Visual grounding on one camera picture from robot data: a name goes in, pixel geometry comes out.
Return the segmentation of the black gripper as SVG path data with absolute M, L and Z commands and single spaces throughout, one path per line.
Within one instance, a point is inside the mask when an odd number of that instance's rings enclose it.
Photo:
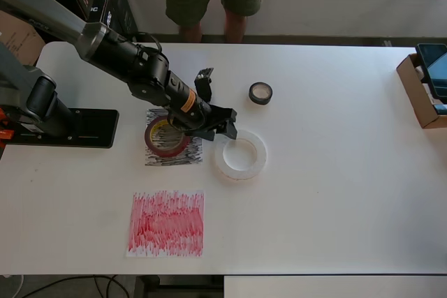
M 210 105 L 203 100 L 180 103 L 180 129 L 189 137 L 212 142 L 215 131 L 223 131 L 226 137 L 236 140 L 236 116 L 234 109 Z

